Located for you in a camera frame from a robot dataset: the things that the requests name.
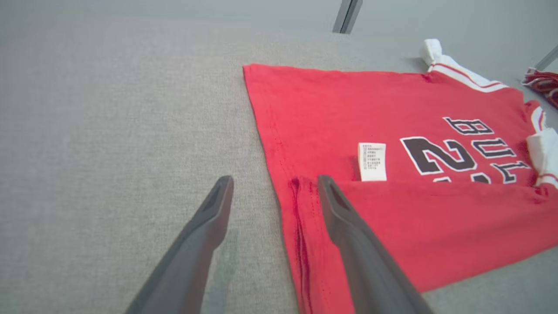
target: red shirt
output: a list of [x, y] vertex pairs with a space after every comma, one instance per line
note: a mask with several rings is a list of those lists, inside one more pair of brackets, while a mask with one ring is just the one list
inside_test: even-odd
[[[249, 65], [244, 76], [301, 312], [354, 312], [321, 214], [320, 174], [420, 291], [558, 244], [558, 172], [537, 180], [526, 144], [545, 117], [520, 91], [440, 63], [427, 74]], [[386, 145], [386, 182], [360, 181], [359, 142]]]

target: care label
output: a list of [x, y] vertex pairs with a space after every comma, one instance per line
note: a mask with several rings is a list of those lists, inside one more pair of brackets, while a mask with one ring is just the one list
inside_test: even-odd
[[362, 181], [387, 181], [386, 145], [358, 143], [358, 166]]

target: gray fabric surface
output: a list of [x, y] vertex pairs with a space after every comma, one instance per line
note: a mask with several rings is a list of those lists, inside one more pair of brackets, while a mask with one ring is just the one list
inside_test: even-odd
[[[442, 44], [463, 65], [518, 86], [521, 73], [498, 75], [474, 49]], [[387, 34], [363, 41], [158, 20], [2, 33], [0, 312], [123, 312], [224, 174], [235, 194], [203, 312], [296, 312], [241, 67], [422, 72], [417, 46]], [[556, 312], [557, 265], [549, 250], [426, 298], [439, 313]]]

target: basketball jersey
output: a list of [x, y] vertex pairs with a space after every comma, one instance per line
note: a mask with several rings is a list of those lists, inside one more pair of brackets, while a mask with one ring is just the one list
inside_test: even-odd
[[[321, 215], [320, 174], [338, 182], [420, 291], [558, 244], [546, 229], [558, 223], [548, 158], [556, 133], [538, 103], [461, 67], [436, 42], [425, 47], [426, 74], [244, 67], [301, 312], [354, 312]], [[360, 181], [363, 142], [384, 145], [385, 182]], [[511, 234], [533, 239], [517, 246]]]

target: table surface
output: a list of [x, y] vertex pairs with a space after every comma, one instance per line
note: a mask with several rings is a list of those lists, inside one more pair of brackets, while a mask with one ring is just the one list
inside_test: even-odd
[[[419, 44], [143, 19], [3, 33], [0, 312], [123, 312], [225, 174], [234, 199], [203, 312], [297, 312], [242, 65], [424, 72]], [[543, 101], [473, 45], [442, 44]], [[557, 127], [557, 111], [543, 106]], [[439, 313], [556, 312], [557, 270], [552, 249], [425, 297]]]

